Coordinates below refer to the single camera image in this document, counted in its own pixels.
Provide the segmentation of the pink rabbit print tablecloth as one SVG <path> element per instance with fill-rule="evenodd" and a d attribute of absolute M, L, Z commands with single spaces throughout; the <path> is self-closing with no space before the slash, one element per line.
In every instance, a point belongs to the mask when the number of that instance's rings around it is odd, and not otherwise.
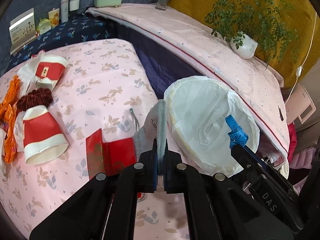
<path fill-rule="evenodd" d="M 83 42 L 53 49 L 51 54 L 68 61 L 49 106 L 68 149 L 40 165 L 27 164 L 20 152 L 7 166 L 8 174 L 1 176 L 1 205 L 24 237 L 88 182 L 86 138 L 98 129 L 106 141 L 133 136 L 133 115 L 143 123 L 157 102 L 130 42 Z"/>

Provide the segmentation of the green plant white pot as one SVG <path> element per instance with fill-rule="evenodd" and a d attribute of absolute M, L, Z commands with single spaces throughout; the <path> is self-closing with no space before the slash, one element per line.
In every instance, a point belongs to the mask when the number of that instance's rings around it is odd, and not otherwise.
<path fill-rule="evenodd" d="M 266 63 L 281 62 L 286 54 L 296 61 L 298 31 L 285 20 L 294 9 L 287 0 L 214 0 L 204 20 L 213 36 L 237 49 L 244 48 L 246 36 L 251 38 Z"/>

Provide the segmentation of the blue measuring tape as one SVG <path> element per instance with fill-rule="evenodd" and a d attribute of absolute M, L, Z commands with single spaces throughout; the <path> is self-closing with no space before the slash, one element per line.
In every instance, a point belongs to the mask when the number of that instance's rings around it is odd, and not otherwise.
<path fill-rule="evenodd" d="M 245 147 L 248 142 L 248 135 L 244 132 L 242 127 L 236 122 L 232 115 L 227 116 L 225 121 L 231 129 L 228 133 L 230 139 L 229 148 L 232 149 L 235 145 Z"/>

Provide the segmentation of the white glove red cuff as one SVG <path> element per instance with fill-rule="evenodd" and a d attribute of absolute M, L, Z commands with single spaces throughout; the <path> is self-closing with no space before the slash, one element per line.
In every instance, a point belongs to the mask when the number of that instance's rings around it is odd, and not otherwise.
<path fill-rule="evenodd" d="M 20 80 L 20 90 L 18 98 L 27 95 L 36 88 L 36 70 L 39 62 L 44 56 L 45 51 L 41 50 L 36 55 L 33 55 L 31 59 L 18 70 L 17 75 Z"/>

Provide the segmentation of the orange plastic bag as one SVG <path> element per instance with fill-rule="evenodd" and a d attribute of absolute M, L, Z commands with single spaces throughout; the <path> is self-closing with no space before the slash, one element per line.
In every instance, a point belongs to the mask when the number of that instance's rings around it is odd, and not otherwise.
<path fill-rule="evenodd" d="M 16 140 L 14 126 L 17 116 L 18 93 L 20 91 L 20 79 L 15 75 L 10 81 L 7 93 L 1 103 L 1 121 L 7 124 L 7 135 L 4 140 L 4 161 L 12 163 L 16 158 Z"/>

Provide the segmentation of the white book box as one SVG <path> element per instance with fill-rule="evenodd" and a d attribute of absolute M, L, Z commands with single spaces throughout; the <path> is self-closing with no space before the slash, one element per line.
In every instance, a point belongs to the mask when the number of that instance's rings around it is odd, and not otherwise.
<path fill-rule="evenodd" d="M 36 37 L 33 8 L 20 14 L 10 22 L 9 34 L 11 39 L 11 55 Z"/>

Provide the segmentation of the grey drawstring pouch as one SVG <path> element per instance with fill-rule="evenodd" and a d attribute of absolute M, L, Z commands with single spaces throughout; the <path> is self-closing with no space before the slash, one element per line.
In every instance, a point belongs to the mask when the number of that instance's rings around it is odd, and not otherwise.
<path fill-rule="evenodd" d="M 133 136 L 136 158 L 144 152 L 152 150 L 153 141 L 156 140 L 157 146 L 157 169 L 158 174 L 164 174 L 163 158 L 167 146 L 167 109 L 164 100 L 159 100 L 148 112 L 143 126 L 140 126 L 139 121 L 133 109 L 130 109 L 130 114 L 134 120 L 136 132 Z"/>

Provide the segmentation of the black hair clip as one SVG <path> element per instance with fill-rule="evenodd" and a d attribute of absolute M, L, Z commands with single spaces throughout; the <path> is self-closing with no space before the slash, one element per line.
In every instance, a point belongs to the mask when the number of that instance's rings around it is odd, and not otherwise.
<path fill-rule="evenodd" d="M 282 111 L 279 106 L 278 106 L 278 111 L 279 111 L 279 117 L 280 117 L 281 121 L 284 121 L 284 117 L 283 117 Z"/>

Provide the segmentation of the red white paper cup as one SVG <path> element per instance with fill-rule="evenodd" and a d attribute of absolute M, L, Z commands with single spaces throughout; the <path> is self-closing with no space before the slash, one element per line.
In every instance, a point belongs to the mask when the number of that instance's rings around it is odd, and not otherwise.
<path fill-rule="evenodd" d="M 39 165 L 61 156 L 68 148 L 59 124 L 44 105 L 28 109 L 23 117 L 25 163 Z"/>
<path fill-rule="evenodd" d="M 52 54 L 41 56 L 36 64 L 36 88 L 47 88 L 53 91 L 67 66 L 68 61 L 64 57 Z"/>

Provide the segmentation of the white mesh cloth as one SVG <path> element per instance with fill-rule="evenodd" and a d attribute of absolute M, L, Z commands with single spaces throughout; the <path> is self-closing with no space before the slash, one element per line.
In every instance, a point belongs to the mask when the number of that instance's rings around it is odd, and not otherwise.
<path fill-rule="evenodd" d="M 16 141 L 17 152 L 23 152 L 23 118 L 25 111 L 18 113 L 14 124 L 14 137 Z"/>

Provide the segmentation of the navy leaf print cloth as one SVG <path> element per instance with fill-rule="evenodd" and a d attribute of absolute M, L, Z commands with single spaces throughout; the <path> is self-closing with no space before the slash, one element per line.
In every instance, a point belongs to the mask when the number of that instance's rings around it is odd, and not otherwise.
<path fill-rule="evenodd" d="M 82 14 L 66 23 L 61 23 L 54 29 L 39 35 L 29 44 L 11 56 L 7 56 L 1 65 L 1 75 L 5 74 L 18 64 L 27 61 L 39 51 L 49 51 L 71 44 L 103 40 L 118 37 L 116 24 L 112 20 Z"/>

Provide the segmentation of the white lined trash bin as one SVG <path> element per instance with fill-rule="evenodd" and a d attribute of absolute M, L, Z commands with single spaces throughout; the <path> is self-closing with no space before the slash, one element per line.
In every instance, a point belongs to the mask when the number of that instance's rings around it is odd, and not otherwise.
<path fill-rule="evenodd" d="M 204 174 L 231 177 L 242 167 L 231 156 L 225 118 L 231 115 L 248 135 L 247 146 L 257 151 L 260 130 L 238 94 L 206 76 L 186 77 L 164 92 L 170 133 L 178 147 Z"/>

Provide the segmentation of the red paper envelope box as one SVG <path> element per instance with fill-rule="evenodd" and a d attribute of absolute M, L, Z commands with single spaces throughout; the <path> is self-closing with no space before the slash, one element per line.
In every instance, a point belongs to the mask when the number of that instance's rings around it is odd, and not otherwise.
<path fill-rule="evenodd" d="M 137 162 L 132 138 L 105 142 L 101 129 L 86 138 L 86 157 L 89 179 L 99 173 L 107 176 L 120 174 Z"/>

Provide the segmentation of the dark red scrunchie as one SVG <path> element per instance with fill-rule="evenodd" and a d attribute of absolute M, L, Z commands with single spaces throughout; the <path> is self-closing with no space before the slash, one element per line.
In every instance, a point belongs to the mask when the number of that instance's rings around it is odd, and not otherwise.
<path fill-rule="evenodd" d="M 39 88 L 22 96 L 17 102 L 19 111 L 26 111 L 32 107 L 44 105 L 49 107 L 53 101 L 52 92 L 48 88 Z"/>

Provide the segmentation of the short white jar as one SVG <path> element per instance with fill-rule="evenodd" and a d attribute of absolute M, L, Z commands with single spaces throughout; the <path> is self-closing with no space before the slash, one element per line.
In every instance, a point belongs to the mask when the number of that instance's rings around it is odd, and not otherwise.
<path fill-rule="evenodd" d="M 80 0 L 69 0 L 69 10 L 77 11 L 80 7 Z"/>

